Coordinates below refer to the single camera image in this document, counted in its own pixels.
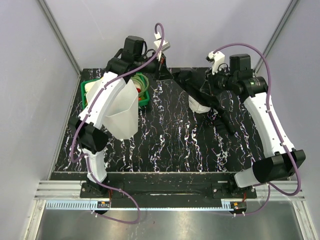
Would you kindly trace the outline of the black trash bag roll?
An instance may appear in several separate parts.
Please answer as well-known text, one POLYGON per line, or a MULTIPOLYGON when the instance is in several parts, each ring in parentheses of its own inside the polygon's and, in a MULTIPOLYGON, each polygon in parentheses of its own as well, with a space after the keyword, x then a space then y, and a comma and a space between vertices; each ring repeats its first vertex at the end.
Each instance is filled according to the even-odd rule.
POLYGON ((219 134, 229 134, 233 136, 236 133, 235 126, 230 118, 230 113, 222 108, 217 110, 213 125, 219 134))

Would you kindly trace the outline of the white translucent trash bin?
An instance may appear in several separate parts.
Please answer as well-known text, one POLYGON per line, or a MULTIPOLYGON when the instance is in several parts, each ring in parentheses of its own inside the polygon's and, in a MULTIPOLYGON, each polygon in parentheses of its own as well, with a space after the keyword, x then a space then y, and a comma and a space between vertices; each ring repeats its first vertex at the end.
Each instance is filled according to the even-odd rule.
POLYGON ((79 116, 99 130, 105 127, 118 140, 128 140, 138 131, 138 92, 132 80, 117 77, 107 72, 94 84, 79 116))

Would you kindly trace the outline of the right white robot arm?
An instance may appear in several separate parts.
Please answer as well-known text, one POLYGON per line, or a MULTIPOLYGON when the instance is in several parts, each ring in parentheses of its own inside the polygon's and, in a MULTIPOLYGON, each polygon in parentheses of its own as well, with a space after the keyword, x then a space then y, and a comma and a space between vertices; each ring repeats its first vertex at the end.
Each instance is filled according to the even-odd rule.
POLYGON ((239 198, 246 187, 265 184, 296 174, 305 161, 305 152, 297 150, 286 135, 268 95, 268 85, 261 76, 254 76, 251 57, 236 54, 225 67, 225 55, 210 52, 206 59, 212 63, 206 79, 214 90, 232 91, 251 115, 260 136, 264 158, 254 162, 251 168, 238 172, 227 186, 228 194, 239 198))

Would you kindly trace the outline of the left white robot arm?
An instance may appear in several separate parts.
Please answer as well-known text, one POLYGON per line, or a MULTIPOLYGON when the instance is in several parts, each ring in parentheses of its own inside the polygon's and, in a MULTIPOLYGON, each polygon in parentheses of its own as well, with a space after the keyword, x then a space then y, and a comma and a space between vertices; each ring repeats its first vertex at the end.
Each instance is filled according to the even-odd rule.
POLYGON ((108 135, 101 131, 103 118, 137 72, 159 74, 165 66, 162 53, 165 40, 159 33, 155 33, 154 36, 157 49, 149 58, 145 58, 142 52, 144 39, 128 36, 123 48, 108 61, 93 99, 78 117, 70 120, 70 124, 75 128, 72 143, 81 146, 88 168, 87 178, 93 182, 90 190, 98 198, 106 196, 109 190, 109 186, 103 182, 107 177, 103 150, 108 142, 108 135))

